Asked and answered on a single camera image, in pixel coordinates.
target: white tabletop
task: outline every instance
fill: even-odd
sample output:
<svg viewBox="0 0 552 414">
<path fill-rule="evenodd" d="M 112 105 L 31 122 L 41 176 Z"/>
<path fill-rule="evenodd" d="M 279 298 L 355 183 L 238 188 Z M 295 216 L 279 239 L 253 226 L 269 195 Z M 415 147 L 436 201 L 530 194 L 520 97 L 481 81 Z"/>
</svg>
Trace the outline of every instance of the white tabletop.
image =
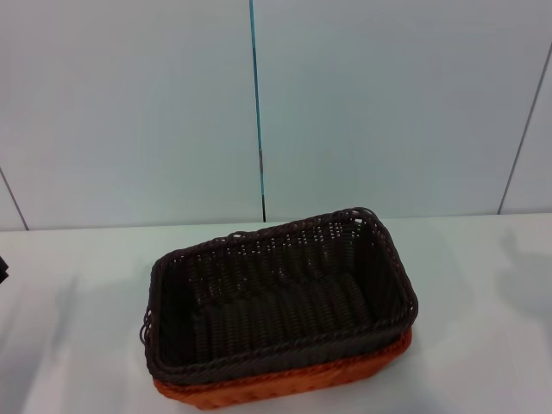
<svg viewBox="0 0 552 414">
<path fill-rule="evenodd" d="M 419 299 L 407 353 L 371 379 L 244 413 L 552 410 L 552 215 L 384 220 Z M 164 414 L 138 337 L 155 260 L 266 224 L 0 234 L 0 413 Z"/>
</svg>

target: blue line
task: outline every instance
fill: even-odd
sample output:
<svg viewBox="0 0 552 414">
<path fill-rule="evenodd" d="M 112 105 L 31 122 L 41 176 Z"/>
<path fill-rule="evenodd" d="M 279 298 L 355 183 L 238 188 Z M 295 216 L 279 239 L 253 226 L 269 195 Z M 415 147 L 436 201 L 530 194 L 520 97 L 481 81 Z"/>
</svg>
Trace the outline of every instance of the blue line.
<svg viewBox="0 0 552 414">
<path fill-rule="evenodd" d="M 249 0 L 249 20 L 251 21 L 251 48 L 253 50 L 253 75 L 255 82 L 255 111 L 257 112 L 257 142 L 259 142 L 260 197 L 262 200 L 262 220 L 267 221 L 265 208 L 265 176 L 262 163 L 262 139 L 260 138 L 259 81 L 257 77 L 257 48 L 255 46 L 255 19 L 253 0 Z"/>
</svg>

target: dark brown basket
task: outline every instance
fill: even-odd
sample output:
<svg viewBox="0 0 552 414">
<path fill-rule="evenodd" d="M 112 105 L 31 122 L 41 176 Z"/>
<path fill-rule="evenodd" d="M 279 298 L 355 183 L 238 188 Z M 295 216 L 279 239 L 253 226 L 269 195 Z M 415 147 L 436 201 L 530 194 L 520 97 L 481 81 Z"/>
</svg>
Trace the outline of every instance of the dark brown basket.
<svg viewBox="0 0 552 414">
<path fill-rule="evenodd" d="M 200 385 L 368 354 L 416 315 L 388 231 L 355 208 L 165 255 L 141 339 L 155 379 Z"/>
</svg>

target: wicker basket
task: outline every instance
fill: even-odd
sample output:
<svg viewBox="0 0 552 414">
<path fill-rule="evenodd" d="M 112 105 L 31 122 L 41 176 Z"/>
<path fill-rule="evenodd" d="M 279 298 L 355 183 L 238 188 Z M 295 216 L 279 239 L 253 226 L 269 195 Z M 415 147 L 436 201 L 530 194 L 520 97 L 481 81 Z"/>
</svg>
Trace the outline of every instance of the wicker basket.
<svg viewBox="0 0 552 414">
<path fill-rule="evenodd" d="M 416 315 L 389 233 L 356 208 L 165 255 L 141 339 L 160 392 L 209 409 L 367 377 Z"/>
</svg>

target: white wall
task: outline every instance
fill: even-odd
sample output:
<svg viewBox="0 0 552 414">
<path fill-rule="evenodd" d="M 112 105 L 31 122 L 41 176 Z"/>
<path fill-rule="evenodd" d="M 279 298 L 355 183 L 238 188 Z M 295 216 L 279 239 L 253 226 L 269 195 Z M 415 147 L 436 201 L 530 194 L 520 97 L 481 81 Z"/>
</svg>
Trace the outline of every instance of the white wall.
<svg viewBox="0 0 552 414">
<path fill-rule="evenodd" d="M 552 66 L 535 103 L 502 213 L 552 212 Z"/>
<path fill-rule="evenodd" d="M 0 140 L 31 229 L 261 220 L 248 0 L 3 0 Z"/>
<path fill-rule="evenodd" d="M 496 214 L 545 0 L 255 0 L 268 220 Z"/>
<path fill-rule="evenodd" d="M 0 177 L 0 231 L 5 230 L 25 230 L 25 227 L 8 192 L 8 187 Z"/>
</svg>

